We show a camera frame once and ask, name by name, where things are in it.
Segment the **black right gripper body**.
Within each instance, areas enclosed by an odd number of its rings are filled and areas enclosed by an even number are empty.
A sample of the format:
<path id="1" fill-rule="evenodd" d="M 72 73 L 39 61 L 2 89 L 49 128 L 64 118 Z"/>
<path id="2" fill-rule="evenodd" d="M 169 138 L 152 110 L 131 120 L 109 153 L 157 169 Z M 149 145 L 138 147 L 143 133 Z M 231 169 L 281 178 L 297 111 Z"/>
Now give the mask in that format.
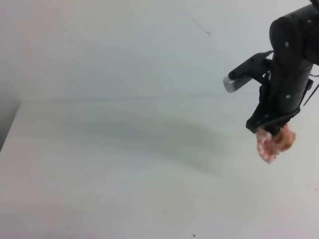
<path id="1" fill-rule="evenodd" d="M 300 112 L 312 68 L 313 64 L 305 60 L 287 65 L 274 59 L 270 78 L 260 87 L 260 102 L 246 128 L 252 133 L 261 128 L 277 135 Z"/>

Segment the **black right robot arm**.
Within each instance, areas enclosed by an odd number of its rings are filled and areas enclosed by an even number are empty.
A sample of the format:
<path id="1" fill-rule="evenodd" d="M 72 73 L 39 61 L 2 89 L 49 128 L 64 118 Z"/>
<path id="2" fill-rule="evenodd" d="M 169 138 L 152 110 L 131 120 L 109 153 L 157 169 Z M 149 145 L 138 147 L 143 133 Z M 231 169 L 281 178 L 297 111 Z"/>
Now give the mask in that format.
<path id="1" fill-rule="evenodd" d="M 269 31 L 273 58 L 259 89 L 259 104 L 246 122 L 256 133 L 262 128 L 276 135 L 300 112 L 312 85 L 310 73 L 319 63 L 319 2 L 275 20 Z"/>

